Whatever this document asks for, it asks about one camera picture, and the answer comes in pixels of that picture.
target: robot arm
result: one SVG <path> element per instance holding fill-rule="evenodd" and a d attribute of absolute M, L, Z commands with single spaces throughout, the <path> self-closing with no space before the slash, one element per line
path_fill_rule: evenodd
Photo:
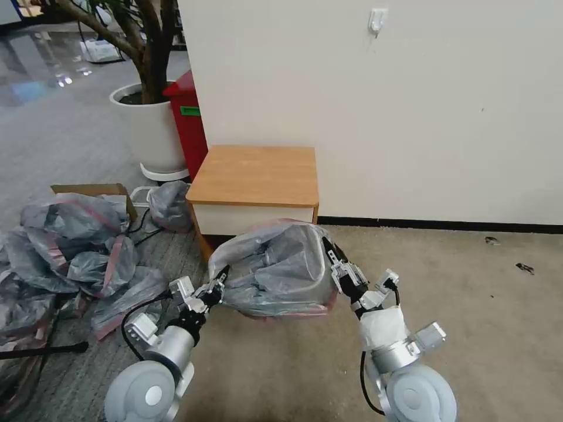
<path fill-rule="evenodd" d="M 336 245 L 323 237 L 331 261 L 332 278 L 340 293 L 350 298 L 359 319 L 364 351 L 360 364 L 362 392 L 368 405 L 389 422 L 455 422 L 457 403 L 447 381 L 438 372 L 416 361 L 446 340 L 437 322 L 410 334 L 399 306 L 399 276 L 387 270 L 373 290 L 362 271 L 349 262 Z M 389 293 L 396 306 L 383 309 Z M 366 373 L 382 409 L 366 392 Z"/>
<path fill-rule="evenodd" d="M 399 277 L 387 270 L 372 290 L 362 271 L 348 261 L 340 248 L 323 238 L 331 274 L 340 293 L 350 298 L 359 319 L 364 343 L 360 381 L 369 406 L 389 422 L 455 422 L 457 404 L 447 381 L 433 369 L 418 364 L 426 352 L 440 345 L 446 333 L 437 322 L 411 334 L 399 305 Z M 222 302 L 229 267 L 210 283 L 194 290 L 189 277 L 170 284 L 181 298 L 179 317 L 161 335 L 157 326 L 139 314 L 126 324 L 126 332 L 147 347 L 145 360 L 121 372 L 112 382 L 104 402 L 108 422 L 171 422 L 193 375 L 191 350 L 199 342 L 199 330 L 209 310 Z M 383 309 L 389 293 L 397 306 Z M 367 375 L 382 409 L 369 400 Z"/>
<path fill-rule="evenodd" d="M 189 277 L 170 283 L 181 298 L 178 318 L 161 335 L 149 317 L 138 314 L 125 325 L 133 341 L 144 345 L 145 359 L 121 372 L 111 383 L 104 401 L 108 422 L 171 422 L 194 376 L 190 355 L 199 342 L 199 330 L 209 310 L 222 302 L 229 267 L 211 282 L 194 290 Z"/>

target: wooden tabletop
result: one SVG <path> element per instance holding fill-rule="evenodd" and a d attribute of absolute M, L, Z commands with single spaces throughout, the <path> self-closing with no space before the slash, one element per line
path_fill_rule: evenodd
<path fill-rule="evenodd" d="M 214 145 L 186 198 L 191 203 L 315 207 L 315 149 Z"/>

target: cardboard box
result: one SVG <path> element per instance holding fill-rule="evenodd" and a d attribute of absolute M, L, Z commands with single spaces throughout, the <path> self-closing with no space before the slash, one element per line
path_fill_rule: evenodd
<path fill-rule="evenodd" d="M 82 195 L 125 195 L 127 197 L 127 214 L 131 221 L 137 219 L 137 210 L 133 206 L 127 189 L 120 183 L 107 183 L 105 185 L 51 185 L 54 193 L 81 193 Z"/>

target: beige carpet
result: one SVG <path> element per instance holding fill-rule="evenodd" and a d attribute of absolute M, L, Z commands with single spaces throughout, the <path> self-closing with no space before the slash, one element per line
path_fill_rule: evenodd
<path fill-rule="evenodd" d="M 491 246 L 484 233 L 327 229 L 367 277 L 399 273 L 412 329 L 442 324 L 448 340 L 424 362 L 451 383 L 460 421 L 561 420 L 563 236 L 498 233 Z M 344 297 L 318 319 L 214 309 L 179 420 L 383 420 L 362 397 L 357 325 Z"/>

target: reflective floor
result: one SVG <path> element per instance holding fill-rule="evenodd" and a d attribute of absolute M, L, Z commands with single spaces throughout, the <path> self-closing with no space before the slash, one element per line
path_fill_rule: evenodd
<path fill-rule="evenodd" d="M 29 28 L 0 37 L 0 108 L 18 107 L 85 78 L 87 62 L 75 32 Z"/>

